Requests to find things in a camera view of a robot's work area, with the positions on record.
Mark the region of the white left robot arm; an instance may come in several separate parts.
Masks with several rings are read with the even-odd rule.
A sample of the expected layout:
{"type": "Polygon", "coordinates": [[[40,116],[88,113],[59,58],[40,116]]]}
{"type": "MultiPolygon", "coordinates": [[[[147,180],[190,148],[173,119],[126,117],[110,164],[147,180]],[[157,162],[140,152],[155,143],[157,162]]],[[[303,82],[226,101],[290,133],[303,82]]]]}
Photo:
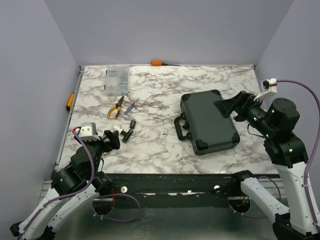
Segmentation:
{"type": "Polygon", "coordinates": [[[52,240],[58,224],[72,212],[112,192],[112,181],[99,166],[103,154],[120,148],[119,132],[105,130],[103,136],[98,136],[95,124],[86,123],[75,127],[72,134],[80,148],[67,166],[52,174],[46,195],[31,215],[10,226],[17,239],[52,240]]]}

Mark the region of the black poker set case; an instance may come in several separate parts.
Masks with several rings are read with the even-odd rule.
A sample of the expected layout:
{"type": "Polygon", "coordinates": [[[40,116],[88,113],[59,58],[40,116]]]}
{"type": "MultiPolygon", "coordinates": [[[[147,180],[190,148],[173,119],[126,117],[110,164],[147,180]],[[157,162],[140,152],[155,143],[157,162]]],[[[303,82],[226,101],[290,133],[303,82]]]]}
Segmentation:
{"type": "Polygon", "coordinates": [[[179,140],[191,141],[196,155],[233,149],[240,142],[232,119],[224,118],[214,105],[222,99],[216,89],[181,96],[181,114],[174,119],[175,130],[179,140]]]}

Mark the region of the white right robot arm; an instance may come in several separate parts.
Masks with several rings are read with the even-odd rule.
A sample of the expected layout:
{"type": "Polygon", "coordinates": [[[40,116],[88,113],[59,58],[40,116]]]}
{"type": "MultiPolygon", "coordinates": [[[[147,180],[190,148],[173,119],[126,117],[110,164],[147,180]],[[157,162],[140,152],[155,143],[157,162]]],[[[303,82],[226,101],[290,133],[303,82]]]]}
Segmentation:
{"type": "Polygon", "coordinates": [[[294,102],[276,98],[265,111],[262,101],[241,91],[214,105],[224,118],[235,112],[235,121],[247,121],[264,136],[263,146],[281,178],[288,205],[270,194],[248,170],[234,174],[236,180],[230,183],[230,191],[236,196],[245,194],[256,203],[271,222],[277,239],[318,240],[320,211],[305,173],[311,160],[304,143],[293,132],[300,118],[294,102]]]}

